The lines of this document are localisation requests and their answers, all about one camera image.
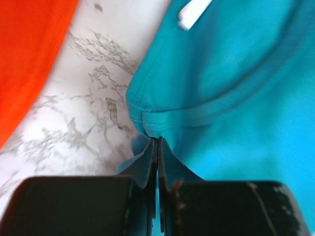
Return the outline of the teal t shirt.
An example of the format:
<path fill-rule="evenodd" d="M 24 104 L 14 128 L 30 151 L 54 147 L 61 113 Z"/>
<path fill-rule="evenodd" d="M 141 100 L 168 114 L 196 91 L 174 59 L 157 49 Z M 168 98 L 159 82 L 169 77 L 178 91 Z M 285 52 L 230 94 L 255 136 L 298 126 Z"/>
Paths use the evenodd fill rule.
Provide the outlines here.
<path fill-rule="evenodd" d="M 315 230 L 315 3 L 214 0 L 190 30 L 171 1 L 126 91 L 145 137 L 207 180 L 276 180 Z"/>

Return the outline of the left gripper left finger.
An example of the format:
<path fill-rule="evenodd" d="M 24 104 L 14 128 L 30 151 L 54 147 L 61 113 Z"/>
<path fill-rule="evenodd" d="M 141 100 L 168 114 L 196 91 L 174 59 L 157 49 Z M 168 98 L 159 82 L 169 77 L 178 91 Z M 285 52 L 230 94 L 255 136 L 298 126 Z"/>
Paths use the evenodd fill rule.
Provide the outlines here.
<path fill-rule="evenodd" d="M 14 191 L 3 236 L 149 236 L 156 216 L 157 141 L 116 176 L 30 177 Z"/>

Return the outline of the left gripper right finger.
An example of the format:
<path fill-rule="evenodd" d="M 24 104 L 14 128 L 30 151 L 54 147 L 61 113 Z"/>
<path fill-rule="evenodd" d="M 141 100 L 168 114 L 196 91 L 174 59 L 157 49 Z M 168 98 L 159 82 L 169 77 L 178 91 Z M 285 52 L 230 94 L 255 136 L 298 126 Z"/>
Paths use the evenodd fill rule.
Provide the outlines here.
<path fill-rule="evenodd" d="M 276 181 L 205 181 L 157 141 L 160 229 L 166 236 L 308 236 L 288 187 Z"/>

